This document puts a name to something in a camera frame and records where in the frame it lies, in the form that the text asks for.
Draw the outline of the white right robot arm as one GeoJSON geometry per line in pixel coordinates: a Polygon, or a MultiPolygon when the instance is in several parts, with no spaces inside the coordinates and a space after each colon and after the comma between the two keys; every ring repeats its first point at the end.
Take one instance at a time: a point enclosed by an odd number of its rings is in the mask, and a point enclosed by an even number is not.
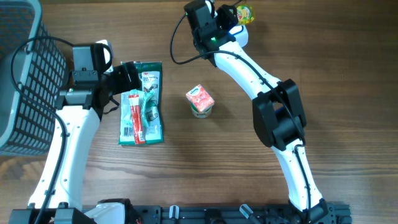
{"type": "Polygon", "coordinates": [[[249,35],[237,6],[191,1],[184,11],[199,56],[227,73],[251,99],[254,130],[279,160],[290,204],[304,222],[319,221],[328,212],[305,152],[307,121],[298,86],[273,77],[244,51],[249,35]]]}

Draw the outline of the yellow liquid bottle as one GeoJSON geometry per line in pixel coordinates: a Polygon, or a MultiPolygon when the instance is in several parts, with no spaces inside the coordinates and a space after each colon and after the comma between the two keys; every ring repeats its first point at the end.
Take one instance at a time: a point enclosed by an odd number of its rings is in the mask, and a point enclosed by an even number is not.
{"type": "Polygon", "coordinates": [[[250,5],[239,5],[236,9],[239,25],[246,25],[255,20],[254,10],[250,5]]]}

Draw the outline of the red tissue pack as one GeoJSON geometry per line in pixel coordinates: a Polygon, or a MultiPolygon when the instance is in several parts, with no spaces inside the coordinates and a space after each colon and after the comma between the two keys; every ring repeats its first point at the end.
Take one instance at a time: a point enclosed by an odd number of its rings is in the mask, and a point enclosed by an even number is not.
{"type": "Polygon", "coordinates": [[[203,112],[215,104],[214,99],[200,84],[188,91],[186,97],[199,112],[203,112]]]}

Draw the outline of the green lid jar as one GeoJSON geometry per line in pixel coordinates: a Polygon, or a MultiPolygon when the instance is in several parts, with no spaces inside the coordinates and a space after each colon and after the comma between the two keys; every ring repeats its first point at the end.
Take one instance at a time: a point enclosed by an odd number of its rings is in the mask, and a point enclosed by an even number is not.
{"type": "Polygon", "coordinates": [[[207,110],[203,111],[203,112],[199,112],[195,106],[193,104],[191,104],[191,109],[192,109],[192,113],[195,117],[197,118],[207,118],[209,117],[209,115],[211,114],[212,111],[212,107],[209,107],[207,110]]]}

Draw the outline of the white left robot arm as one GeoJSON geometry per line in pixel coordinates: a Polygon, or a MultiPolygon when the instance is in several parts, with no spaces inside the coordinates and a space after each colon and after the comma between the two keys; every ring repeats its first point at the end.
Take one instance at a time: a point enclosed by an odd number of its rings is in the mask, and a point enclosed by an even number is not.
{"type": "Polygon", "coordinates": [[[84,212],[84,169],[104,107],[114,95],[141,87],[135,62],[112,66],[111,47],[103,43],[72,47],[73,70],[55,105],[52,143],[41,181],[27,208],[14,209],[10,223],[128,223],[128,199],[102,200],[84,212]]]}

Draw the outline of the teal plastic packet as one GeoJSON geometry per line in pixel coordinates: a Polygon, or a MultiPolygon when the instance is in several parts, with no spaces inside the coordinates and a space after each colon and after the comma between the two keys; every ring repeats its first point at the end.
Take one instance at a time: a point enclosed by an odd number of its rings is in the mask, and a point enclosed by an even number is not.
{"type": "Polygon", "coordinates": [[[145,116],[145,110],[150,108],[149,101],[155,96],[154,91],[146,92],[146,91],[140,91],[140,90],[131,90],[130,94],[131,95],[139,95],[139,106],[140,106],[140,111],[141,111],[142,125],[143,125],[143,127],[148,127],[149,123],[145,116]]]}

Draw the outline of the green 3M package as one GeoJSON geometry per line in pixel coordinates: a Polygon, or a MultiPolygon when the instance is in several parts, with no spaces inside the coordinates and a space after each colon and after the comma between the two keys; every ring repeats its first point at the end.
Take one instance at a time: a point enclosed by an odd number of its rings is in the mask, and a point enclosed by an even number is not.
{"type": "MultiPolygon", "coordinates": [[[[163,124],[160,113],[160,98],[162,93],[162,63],[161,62],[134,62],[139,72],[142,85],[140,91],[154,91],[155,96],[149,101],[150,108],[145,110],[145,116],[149,123],[143,127],[146,144],[155,144],[164,141],[163,124]]],[[[120,105],[120,145],[136,145],[134,142],[134,130],[131,119],[131,107],[129,103],[130,91],[121,94],[120,105]]]]}

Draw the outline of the red stick packet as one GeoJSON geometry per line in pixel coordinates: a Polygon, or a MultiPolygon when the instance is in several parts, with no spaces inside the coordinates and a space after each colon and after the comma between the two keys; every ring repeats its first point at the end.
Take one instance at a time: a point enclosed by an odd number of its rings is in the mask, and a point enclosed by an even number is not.
{"type": "Polygon", "coordinates": [[[131,107],[131,119],[134,130],[134,142],[135,144],[145,144],[144,132],[141,120],[141,108],[139,104],[139,95],[129,95],[129,103],[131,107]]]}

